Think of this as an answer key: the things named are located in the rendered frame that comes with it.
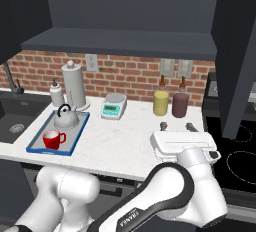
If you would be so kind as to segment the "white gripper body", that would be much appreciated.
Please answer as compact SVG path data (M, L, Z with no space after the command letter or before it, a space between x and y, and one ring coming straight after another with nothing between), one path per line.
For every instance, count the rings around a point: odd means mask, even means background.
M150 136L150 143L156 157L164 162L176 162L177 155L186 147L199 147L204 152L216 151L217 146L207 132L156 131Z

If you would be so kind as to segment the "dark grey cabinet door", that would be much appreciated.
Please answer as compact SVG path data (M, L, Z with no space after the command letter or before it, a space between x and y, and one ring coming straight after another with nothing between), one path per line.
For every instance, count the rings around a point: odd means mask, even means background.
M256 0L217 0L212 36L222 137L235 139L256 78Z
M48 0L0 0L0 65L22 51L23 42L51 27Z

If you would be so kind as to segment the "blue tray with grey inside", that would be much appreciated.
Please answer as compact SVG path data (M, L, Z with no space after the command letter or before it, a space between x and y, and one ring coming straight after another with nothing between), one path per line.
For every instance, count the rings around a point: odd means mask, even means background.
M60 155L60 156L71 156L77 142L86 126L87 121L90 118L89 112L78 112L78 118L80 120L79 124L70 130L61 130L66 134L66 141L59 146L58 150L49 149L45 147L43 142L43 133L48 130L54 130L54 116L57 111L54 110L50 116L47 118L42 127L38 130L37 134L31 140L29 145L26 147L26 151L28 153L36 153L36 154L52 154L52 155Z

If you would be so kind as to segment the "red mug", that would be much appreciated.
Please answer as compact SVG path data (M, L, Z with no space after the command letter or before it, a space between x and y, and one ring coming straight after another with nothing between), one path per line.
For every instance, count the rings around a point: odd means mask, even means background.
M42 136L46 148L58 150L66 142L66 134L57 130L48 130Z

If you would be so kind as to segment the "dark grey base cabinet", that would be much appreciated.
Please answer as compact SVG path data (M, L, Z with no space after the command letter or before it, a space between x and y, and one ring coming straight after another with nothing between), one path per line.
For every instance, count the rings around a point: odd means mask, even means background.
M41 166L0 159L0 224L13 225L34 201Z

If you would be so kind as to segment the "yellow bottle with brown spout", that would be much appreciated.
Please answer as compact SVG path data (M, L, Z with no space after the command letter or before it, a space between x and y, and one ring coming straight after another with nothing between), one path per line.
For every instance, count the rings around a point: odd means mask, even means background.
M157 116L164 116L168 111L169 103L169 93L166 90L164 76L161 76L159 87L153 97L153 113Z

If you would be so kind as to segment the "dark red bottle brown spout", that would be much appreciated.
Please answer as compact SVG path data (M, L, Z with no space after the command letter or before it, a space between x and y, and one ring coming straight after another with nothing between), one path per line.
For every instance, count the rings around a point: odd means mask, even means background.
M172 115L175 118L183 118L186 116L189 102L189 94L186 90L185 77L182 77L178 91L173 95Z

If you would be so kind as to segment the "white kitchen scale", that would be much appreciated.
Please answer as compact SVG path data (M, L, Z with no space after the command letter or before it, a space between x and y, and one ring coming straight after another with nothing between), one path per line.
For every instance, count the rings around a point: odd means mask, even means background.
M120 120L127 106L127 96L110 93L103 101L101 117L107 120Z

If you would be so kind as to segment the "black hob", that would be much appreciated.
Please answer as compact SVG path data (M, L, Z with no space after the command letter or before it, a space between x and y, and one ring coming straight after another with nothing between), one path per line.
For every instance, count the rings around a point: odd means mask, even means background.
M230 205L256 209L256 110L248 103L235 139L221 134L216 73L209 72L203 104L204 130L210 133L221 158L213 173Z

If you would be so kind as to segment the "dark grey drawer front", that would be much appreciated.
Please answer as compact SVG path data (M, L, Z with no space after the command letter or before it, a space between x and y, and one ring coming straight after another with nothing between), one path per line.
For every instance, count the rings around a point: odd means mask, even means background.
M95 211L100 211L100 209L107 210L110 207L113 207L123 198L132 193L140 184L139 181L125 178L111 177L99 174L96 174L96 177L100 182L100 190L105 189L114 191L116 187L120 187L122 189L122 196L114 197L99 193L97 199L89 205L90 209Z

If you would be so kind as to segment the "white paper towel roll holder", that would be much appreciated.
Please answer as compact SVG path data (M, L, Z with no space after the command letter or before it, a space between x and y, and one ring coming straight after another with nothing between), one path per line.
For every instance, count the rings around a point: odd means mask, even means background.
M81 65L69 60L62 66L62 74L68 104L76 106L78 111L86 110L90 101L86 100Z

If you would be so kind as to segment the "white soap dispenser bottle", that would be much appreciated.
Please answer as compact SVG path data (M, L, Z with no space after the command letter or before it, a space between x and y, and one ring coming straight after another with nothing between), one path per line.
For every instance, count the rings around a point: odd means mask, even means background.
M56 79L53 79L53 82L50 86L50 95L55 107L59 107L65 103L62 88L60 84L56 82Z

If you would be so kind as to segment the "black sink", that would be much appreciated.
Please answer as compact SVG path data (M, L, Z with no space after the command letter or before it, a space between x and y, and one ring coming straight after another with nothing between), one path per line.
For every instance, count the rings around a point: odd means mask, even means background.
M0 143L13 144L51 102L49 95L0 91Z

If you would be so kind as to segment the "dark grey tap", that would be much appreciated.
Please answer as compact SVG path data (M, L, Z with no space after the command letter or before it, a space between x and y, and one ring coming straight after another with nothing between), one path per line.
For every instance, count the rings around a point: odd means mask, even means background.
M18 80L17 80L17 82L18 82L17 85L15 85L15 83L13 81L12 74L11 74L11 71L8 66L8 62L4 62L3 66L4 66L4 69L5 69L8 81L9 81L10 89L11 89L13 95L17 96L17 95L23 94L24 89L19 85Z

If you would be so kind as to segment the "dark grey wall cabinet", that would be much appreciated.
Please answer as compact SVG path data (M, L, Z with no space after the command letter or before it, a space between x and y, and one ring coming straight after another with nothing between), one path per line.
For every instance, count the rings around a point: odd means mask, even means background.
M48 0L52 27L29 50L213 60L217 0Z

